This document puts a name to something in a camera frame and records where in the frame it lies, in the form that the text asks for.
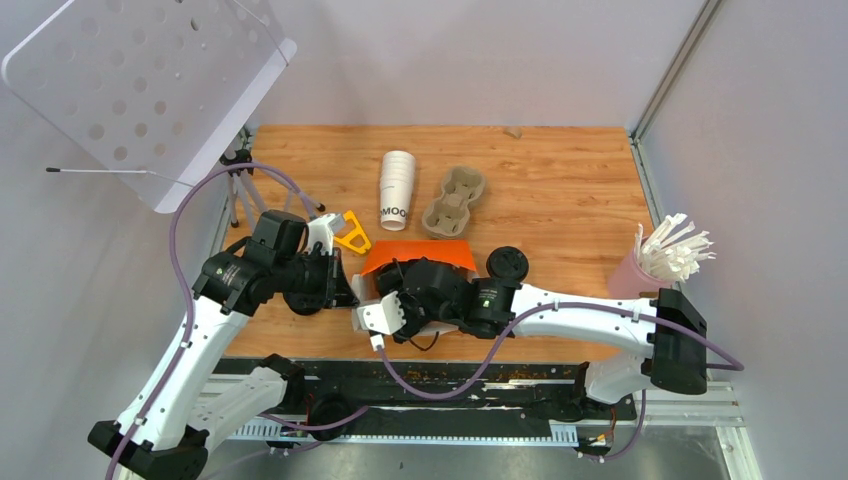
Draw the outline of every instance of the tripod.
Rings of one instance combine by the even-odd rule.
[[[244,168],[240,168],[238,170],[234,170],[227,175],[227,206],[230,210],[230,225],[233,227],[239,226],[238,216],[236,215],[236,197],[241,201],[242,207],[244,207],[244,214],[247,216],[247,224],[250,225],[250,229],[253,230],[256,228],[256,218],[253,215],[253,210],[250,207],[250,200],[253,200],[253,203],[256,205],[256,208],[259,210],[259,214],[268,211],[268,206],[265,204],[265,201],[262,200],[262,196],[259,195],[259,190],[256,189],[256,185],[253,183],[253,179],[251,175],[253,175],[253,169],[250,168],[250,163],[253,162],[253,157],[250,155],[250,150],[240,149],[236,150],[232,146],[228,147],[227,150],[221,155],[221,158],[218,159],[218,162],[221,165],[235,165],[235,164],[244,164]],[[288,195],[286,196],[286,204],[283,207],[283,211],[288,211],[289,204],[291,203],[292,197],[292,187],[288,182],[283,178],[279,178],[275,175],[271,175],[274,180],[280,183],[280,185],[286,187],[288,189]],[[326,210],[326,207],[323,203],[318,202],[312,197],[301,193],[301,196],[305,198],[312,206],[315,207],[319,212],[323,212]],[[314,219],[314,215],[310,215],[310,220]]]

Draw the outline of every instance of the pink cup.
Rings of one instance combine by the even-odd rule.
[[[632,250],[621,260],[618,268],[607,280],[610,298],[640,298],[642,292],[657,292],[660,288],[670,286],[671,282],[645,273],[636,261],[636,254]]]

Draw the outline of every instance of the metal floor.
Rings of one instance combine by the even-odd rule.
[[[616,429],[623,446],[632,427]],[[261,442],[228,441],[210,458],[205,475],[265,447]],[[253,459],[215,480],[729,480],[715,429],[651,427],[623,458],[598,465],[578,459],[571,449],[418,445],[323,445],[288,458]]]

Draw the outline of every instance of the white straws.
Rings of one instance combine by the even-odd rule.
[[[707,251],[713,244],[707,239],[710,232],[703,231],[686,237],[695,231],[694,222],[689,222],[689,225],[672,234],[684,220],[686,215],[682,213],[666,216],[644,242],[643,227],[639,224],[633,251],[639,267],[645,273],[668,282],[685,282],[701,268],[698,262],[716,258],[715,253]]]

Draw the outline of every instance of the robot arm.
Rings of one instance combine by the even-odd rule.
[[[295,312],[358,304],[345,279],[340,252],[332,243],[333,233],[343,226],[344,219],[337,214],[306,224],[299,217],[272,210],[262,214],[251,237],[207,260],[192,287],[195,321],[189,340],[183,341],[189,323],[184,318],[141,392],[117,420],[95,424],[89,443],[111,456],[136,425],[120,456],[122,465],[151,480],[196,478],[209,453],[248,420],[278,405],[298,404],[303,396],[303,369],[272,355],[215,400],[195,406],[227,346],[259,305],[274,294],[283,293]],[[298,251],[304,236],[306,248]],[[181,348],[182,358],[168,372],[174,353]],[[166,375],[156,395],[155,387]],[[152,407],[138,419],[151,395],[156,395]]]
[[[503,250],[496,250],[493,256],[504,255]],[[388,267],[377,284],[378,290],[382,287],[383,292],[388,289],[391,293],[358,307],[359,324],[372,332],[375,349],[382,345],[382,335],[403,342],[433,320],[456,325],[478,338],[495,338],[517,314],[552,305],[525,318],[510,335],[560,336],[622,350],[609,360],[580,366],[576,401],[613,405],[652,384],[688,395],[706,391],[706,348],[676,330],[639,318],[659,317],[706,336],[706,322],[680,292],[663,289],[656,300],[608,300],[546,291],[520,283],[529,268],[526,258],[516,249],[506,253],[514,258],[490,256],[491,277],[470,281],[451,265],[426,258]],[[498,268],[522,262],[523,268],[517,270]]]

